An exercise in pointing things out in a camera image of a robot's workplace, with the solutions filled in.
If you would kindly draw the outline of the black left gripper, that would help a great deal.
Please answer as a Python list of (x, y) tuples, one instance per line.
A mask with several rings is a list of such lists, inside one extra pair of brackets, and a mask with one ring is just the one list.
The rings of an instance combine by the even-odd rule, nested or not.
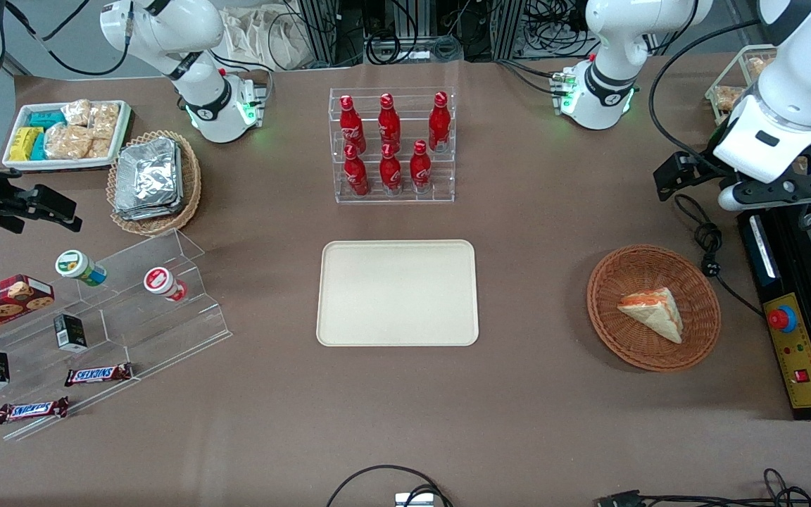
[(654, 183), (660, 202), (666, 202), (679, 186), (698, 186), (716, 182), (719, 189), (730, 186), (730, 166), (718, 160), (706, 158), (699, 161), (685, 151), (673, 154), (674, 165), (660, 165), (654, 170)]

